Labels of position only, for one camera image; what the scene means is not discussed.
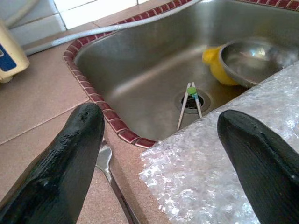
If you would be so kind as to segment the training chopsticks green connector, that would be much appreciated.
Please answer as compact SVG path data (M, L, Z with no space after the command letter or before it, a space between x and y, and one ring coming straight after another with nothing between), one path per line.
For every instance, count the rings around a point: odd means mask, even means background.
M179 120L178 120L178 124L177 124L177 131L180 129L181 127L181 123L183 120L183 116L185 113L185 108L186 108L186 104L187 104L187 99L188 97L191 96L196 103L196 107L197 107L197 112L200 118L202 118L202 111L201 111L201 103L199 101L199 97L198 97L198 92L197 92L197 88L195 86L194 82L188 83L186 90L185 90L185 95L183 98L183 104L180 110L180 116L179 116Z

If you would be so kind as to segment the steel spoon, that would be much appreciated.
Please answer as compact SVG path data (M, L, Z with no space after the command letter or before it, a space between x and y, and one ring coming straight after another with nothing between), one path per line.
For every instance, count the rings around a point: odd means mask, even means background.
M107 181L109 182L116 198L118 199L120 206L128 220L129 224L141 224L138 220L137 216L135 215L134 211L131 209L130 205L128 204L125 196L123 195L121 189L117 185L111 170L110 170L110 161L112 159L112 149L110 146L106 143L105 140L102 141L96 165L95 167L103 172L105 175Z

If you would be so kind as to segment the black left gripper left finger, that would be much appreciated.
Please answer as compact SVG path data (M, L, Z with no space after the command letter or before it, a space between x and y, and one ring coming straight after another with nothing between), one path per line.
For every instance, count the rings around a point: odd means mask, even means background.
M105 128L95 103L84 103L0 201L0 224L76 224Z

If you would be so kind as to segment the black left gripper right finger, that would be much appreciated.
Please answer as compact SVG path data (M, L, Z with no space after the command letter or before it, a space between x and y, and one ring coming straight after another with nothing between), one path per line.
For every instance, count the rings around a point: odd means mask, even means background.
M219 115L217 134L260 224L299 224L299 153L236 110Z

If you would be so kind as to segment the cream water ionizer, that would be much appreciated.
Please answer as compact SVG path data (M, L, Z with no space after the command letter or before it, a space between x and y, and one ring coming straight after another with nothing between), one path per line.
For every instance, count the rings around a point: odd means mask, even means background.
M0 19L0 83L10 82L14 75L29 65L25 52Z

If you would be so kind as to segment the steel sink basin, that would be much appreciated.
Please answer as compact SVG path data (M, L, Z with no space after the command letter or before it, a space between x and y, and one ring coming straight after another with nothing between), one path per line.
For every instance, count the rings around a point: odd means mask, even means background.
M201 57L248 37L299 48L299 0L202 0L151 23L79 38L63 58L118 137L149 148L176 132L188 83L203 114L245 91L217 81Z

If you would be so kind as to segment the steel bowl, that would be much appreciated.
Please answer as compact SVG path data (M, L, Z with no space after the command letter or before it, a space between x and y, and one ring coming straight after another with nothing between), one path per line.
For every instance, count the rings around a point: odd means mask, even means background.
M223 45L219 61L227 75L251 88L299 60L299 46L248 38Z

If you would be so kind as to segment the bubble wrap sheet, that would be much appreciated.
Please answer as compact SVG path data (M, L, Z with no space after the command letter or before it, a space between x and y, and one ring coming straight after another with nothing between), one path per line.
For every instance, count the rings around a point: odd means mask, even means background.
M256 118L299 153L299 61L141 154L140 178L173 224L260 224L217 134L226 110Z

